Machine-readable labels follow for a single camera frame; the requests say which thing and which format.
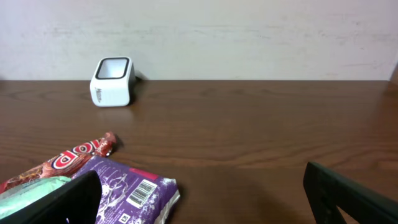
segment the black object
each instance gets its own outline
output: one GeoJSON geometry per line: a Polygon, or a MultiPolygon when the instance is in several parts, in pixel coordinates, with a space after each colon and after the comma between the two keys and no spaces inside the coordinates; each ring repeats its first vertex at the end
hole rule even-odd
{"type": "Polygon", "coordinates": [[[94,224],[101,194],[100,178],[92,170],[3,218],[0,224],[94,224]]]}
{"type": "Polygon", "coordinates": [[[317,224],[346,224],[339,206],[357,222],[398,223],[398,203],[315,162],[304,174],[304,189],[317,224]]]}

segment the barcode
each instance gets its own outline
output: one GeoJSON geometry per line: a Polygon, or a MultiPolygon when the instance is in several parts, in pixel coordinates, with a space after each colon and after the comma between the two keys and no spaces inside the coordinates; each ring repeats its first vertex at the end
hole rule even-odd
{"type": "Polygon", "coordinates": [[[141,208],[148,200],[150,195],[155,191],[157,185],[149,182],[148,180],[142,180],[136,189],[134,189],[131,195],[127,198],[127,202],[137,208],[141,208]]]}

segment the red snack package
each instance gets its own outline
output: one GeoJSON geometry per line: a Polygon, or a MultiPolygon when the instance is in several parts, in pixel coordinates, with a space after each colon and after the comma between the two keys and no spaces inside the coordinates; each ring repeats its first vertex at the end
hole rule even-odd
{"type": "Polygon", "coordinates": [[[32,168],[0,185],[0,194],[18,185],[44,177],[71,177],[94,155],[108,156],[116,138],[112,132],[107,132],[101,139],[95,139],[67,150],[58,156],[32,168]]]}

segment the mint green package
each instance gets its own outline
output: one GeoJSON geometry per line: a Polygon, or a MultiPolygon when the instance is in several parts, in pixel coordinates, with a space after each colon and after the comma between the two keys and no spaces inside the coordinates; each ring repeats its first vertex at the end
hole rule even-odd
{"type": "Polygon", "coordinates": [[[70,181],[69,177],[37,179],[0,195],[0,219],[30,205],[70,181]]]}

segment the purple wrapper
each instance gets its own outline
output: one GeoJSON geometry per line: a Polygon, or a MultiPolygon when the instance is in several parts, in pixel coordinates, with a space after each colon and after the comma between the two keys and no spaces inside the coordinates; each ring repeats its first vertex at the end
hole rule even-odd
{"type": "Polygon", "coordinates": [[[100,156],[91,158],[72,178],[95,170],[102,185],[96,224],[164,223],[178,200],[175,179],[130,168],[100,156]]]}

